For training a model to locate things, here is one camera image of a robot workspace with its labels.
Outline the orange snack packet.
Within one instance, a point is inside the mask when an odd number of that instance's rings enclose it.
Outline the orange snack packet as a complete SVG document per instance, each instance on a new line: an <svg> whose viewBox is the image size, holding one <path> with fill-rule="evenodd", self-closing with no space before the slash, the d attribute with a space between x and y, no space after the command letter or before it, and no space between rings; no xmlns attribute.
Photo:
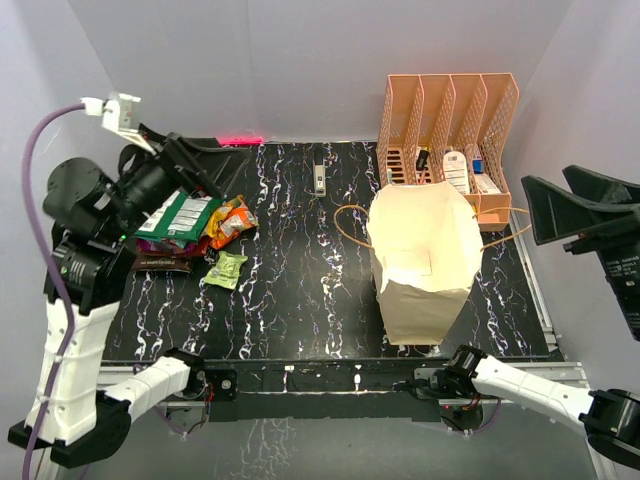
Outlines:
<svg viewBox="0 0 640 480"><path fill-rule="evenodd" d="M220 250L241 233L258 226L258 220L246 205L244 196L238 195L213 212L205 233L209 238L209 247Z"/></svg>

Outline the dark green white snack bag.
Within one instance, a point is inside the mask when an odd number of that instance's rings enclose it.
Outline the dark green white snack bag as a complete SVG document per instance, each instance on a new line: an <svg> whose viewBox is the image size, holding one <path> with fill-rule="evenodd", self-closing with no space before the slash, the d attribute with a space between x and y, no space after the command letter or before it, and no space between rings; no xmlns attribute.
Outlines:
<svg viewBox="0 0 640 480"><path fill-rule="evenodd" d="M221 204L218 198L194 198L176 191L146 219L134 236L150 241L196 243L202 237L211 215Z"/></svg>

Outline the purple snack packet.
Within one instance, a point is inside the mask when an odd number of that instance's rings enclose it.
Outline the purple snack packet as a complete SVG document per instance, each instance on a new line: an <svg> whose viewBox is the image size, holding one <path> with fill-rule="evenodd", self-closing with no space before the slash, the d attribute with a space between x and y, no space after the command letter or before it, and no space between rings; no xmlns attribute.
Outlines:
<svg viewBox="0 0 640 480"><path fill-rule="evenodd" d="M198 243L186 243L183 246L172 242L151 241L142 238L136 239L137 249L144 254L158 255L187 255L199 248Z"/></svg>

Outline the light green snack packet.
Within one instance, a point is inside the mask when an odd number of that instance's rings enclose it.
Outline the light green snack packet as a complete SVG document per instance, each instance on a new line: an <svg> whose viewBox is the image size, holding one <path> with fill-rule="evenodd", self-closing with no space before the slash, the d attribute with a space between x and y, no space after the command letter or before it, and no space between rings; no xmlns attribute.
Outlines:
<svg viewBox="0 0 640 480"><path fill-rule="evenodd" d="M247 256L221 251L217 261L205 275L204 283L234 290L240 279L241 268L247 260Z"/></svg>

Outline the brown sea salt packet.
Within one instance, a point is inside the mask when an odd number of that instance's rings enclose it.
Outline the brown sea salt packet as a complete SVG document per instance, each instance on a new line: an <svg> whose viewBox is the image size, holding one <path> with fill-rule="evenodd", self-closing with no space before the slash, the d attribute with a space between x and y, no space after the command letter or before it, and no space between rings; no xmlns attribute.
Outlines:
<svg viewBox="0 0 640 480"><path fill-rule="evenodd" d="M131 266L131 272L178 272L190 273L193 261L190 258L168 256L137 256Z"/></svg>

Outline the beige paper bag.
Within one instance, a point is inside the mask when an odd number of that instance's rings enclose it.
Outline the beige paper bag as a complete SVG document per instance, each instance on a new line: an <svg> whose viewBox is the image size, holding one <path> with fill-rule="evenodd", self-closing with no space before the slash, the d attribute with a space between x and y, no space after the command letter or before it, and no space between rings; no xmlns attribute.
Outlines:
<svg viewBox="0 0 640 480"><path fill-rule="evenodd" d="M450 183L388 184L366 216L376 299L392 345L438 345L470 295L485 250L479 218Z"/></svg>

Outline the red snack packet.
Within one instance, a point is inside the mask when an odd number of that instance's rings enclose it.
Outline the red snack packet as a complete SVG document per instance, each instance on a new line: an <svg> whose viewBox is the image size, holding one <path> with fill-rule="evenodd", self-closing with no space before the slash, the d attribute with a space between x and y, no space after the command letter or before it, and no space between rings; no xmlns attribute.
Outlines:
<svg viewBox="0 0 640 480"><path fill-rule="evenodd" d="M210 247L211 238L209 236L203 236L197 245L191 250L190 255L192 257L204 256Z"/></svg>

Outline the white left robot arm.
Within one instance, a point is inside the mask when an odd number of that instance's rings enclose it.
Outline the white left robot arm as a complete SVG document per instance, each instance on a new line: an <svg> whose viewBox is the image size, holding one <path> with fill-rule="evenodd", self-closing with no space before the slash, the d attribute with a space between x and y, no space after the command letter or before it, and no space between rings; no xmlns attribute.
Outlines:
<svg viewBox="0 0 640 480"><path fill-rule="evenodd" d="M112 456L132 424L164 399L201 396L201 357L171 348L119 384L98 384L107 334L135 262L135 233L173 194L222 198L249 162L246 148L169 134L150 150L126 147L117 179L92 160L63 161L43 203L52 218L44 245L47 335L41 378L27 417L8 432L27 454L84 467Z"/></svg>

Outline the pink tape strip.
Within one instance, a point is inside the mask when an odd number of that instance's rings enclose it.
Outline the pink tape strip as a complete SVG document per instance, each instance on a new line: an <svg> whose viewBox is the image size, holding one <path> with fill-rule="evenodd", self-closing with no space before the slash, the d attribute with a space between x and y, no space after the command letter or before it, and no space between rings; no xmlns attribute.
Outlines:
<svg viewBox="0 0 640 480"><path fill-rule="evenodd" d="M216 140L223 146L253 146L264 142L264 138L257 135L218 136Z"/></svg>

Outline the small white blue box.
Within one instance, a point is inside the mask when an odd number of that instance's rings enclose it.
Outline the small white blue box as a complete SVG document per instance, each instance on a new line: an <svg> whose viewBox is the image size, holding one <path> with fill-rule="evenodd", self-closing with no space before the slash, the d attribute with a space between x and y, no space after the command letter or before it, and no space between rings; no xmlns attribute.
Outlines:
<svg viewBox="0 0 640 480"><path fill-rule="evenodd" d="M485 172L484 161L481 158L472 160L472 168L477 190L481 194L500 194L501 190Z"/></svg>

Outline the grey black stapler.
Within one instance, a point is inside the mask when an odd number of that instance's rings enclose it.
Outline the grey black stapler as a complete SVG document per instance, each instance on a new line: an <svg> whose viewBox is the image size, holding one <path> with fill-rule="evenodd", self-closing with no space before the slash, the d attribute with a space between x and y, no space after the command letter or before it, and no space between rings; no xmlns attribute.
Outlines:
<svg viewBox="0 0 640 480"><path fill-rule="evenodd" d="M318 150L314 152L314 193L317 197L326 196L326 177L324 154Z"/></svg>

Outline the white lotion tube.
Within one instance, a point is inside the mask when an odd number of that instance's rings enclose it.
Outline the white lotion tube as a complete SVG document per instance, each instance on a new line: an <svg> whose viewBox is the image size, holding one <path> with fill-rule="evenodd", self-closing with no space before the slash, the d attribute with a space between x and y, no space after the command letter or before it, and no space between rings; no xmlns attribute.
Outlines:
<svg viewBox="0 0 640 480"><path fill-rule="evenodd" d="M459 193L468 195L471 193L467 160L460 151L448 151L443 157L443 173L445 180Z"/></svg>

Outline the peach plastic desk organizer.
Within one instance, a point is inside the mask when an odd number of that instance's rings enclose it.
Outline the peach plastic desk organizer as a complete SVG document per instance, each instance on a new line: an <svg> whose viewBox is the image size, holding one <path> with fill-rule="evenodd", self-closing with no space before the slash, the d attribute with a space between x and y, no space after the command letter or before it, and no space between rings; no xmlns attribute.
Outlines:
<svg viewBox="0 0 640 480"><path fill-rule="evenodd" d="M388 76L376 148L380 184L442 182L445 153L460 151L467 160L471 186L471 193L463 196L480 212L480 230L503 231L513 207L502 153L518 100L519 89L510 73ZM415 168L419 148L430 152L422 172ZM500 194L478 192L474 158L484 161Z"/></svg>

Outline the black yellow highlighter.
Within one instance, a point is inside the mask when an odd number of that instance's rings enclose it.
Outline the black yellow highlighter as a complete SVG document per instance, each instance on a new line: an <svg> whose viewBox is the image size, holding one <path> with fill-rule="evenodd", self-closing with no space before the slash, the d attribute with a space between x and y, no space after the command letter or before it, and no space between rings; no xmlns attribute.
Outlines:
<svg viewBox="0 0 640 480"><path fill-rule="evenodd" d="M419 148L415 168L418 172L424 171L428 166L430 152L426 148Z"/></svg>

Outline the black front mounting rail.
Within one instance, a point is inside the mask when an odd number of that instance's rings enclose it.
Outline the black front mounting rail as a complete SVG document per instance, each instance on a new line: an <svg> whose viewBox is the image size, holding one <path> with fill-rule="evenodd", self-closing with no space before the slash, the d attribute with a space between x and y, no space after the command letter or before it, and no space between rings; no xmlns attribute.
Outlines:
<svg viewBox="0 0 640 480"><path fill-rule="evenodd" d="M444 394L429 377L444 358L342 360L209 360L205 386L165 401L174 408L202 408L211 422L253 419L410 418L438 421L440 400L476 407L477 396L460 387Z"/></svg>

